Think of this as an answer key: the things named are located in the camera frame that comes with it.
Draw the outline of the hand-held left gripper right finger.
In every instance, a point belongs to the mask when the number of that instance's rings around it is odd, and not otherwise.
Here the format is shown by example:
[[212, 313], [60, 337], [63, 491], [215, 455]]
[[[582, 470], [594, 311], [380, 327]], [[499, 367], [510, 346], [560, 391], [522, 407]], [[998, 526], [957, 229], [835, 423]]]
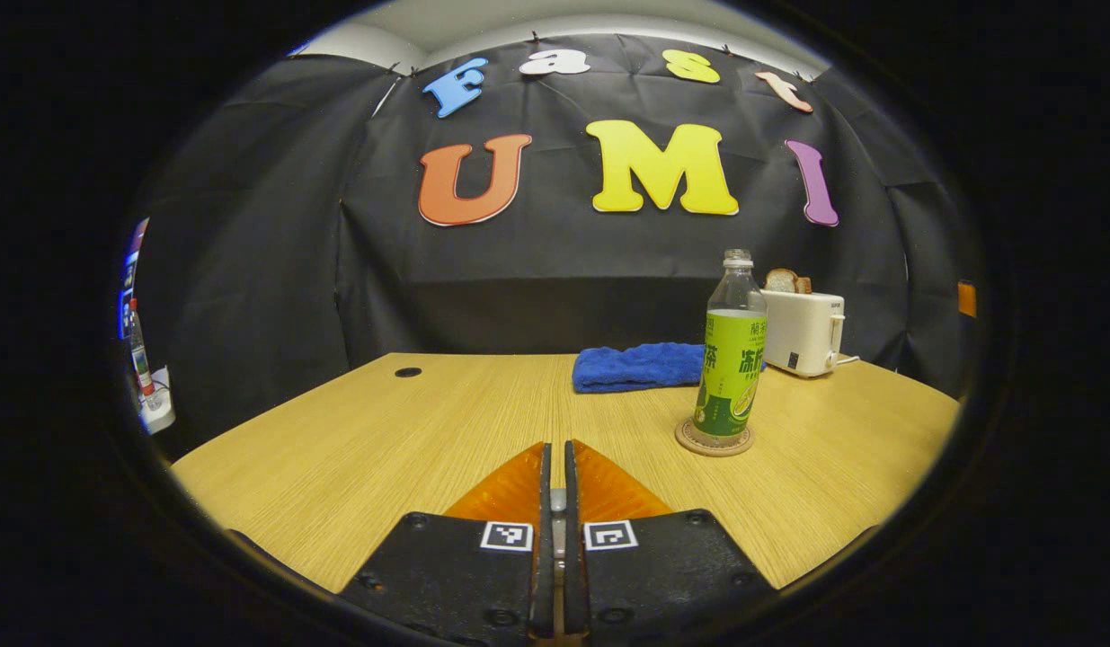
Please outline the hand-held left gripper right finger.
[[581, 439], [565, 476], [565, 621], [585, 643], [714, 643], [776, 601], [714, 512], [673, 510]]

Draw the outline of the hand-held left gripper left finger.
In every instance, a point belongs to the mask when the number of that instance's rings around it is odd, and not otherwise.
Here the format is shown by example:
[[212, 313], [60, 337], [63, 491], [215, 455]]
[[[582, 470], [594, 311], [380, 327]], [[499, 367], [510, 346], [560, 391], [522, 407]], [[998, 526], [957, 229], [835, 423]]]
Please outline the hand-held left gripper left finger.
[[448, 510], [405, 513], [340, 598], [422, 641], [552, 633], [551, 447], [505, 459]]

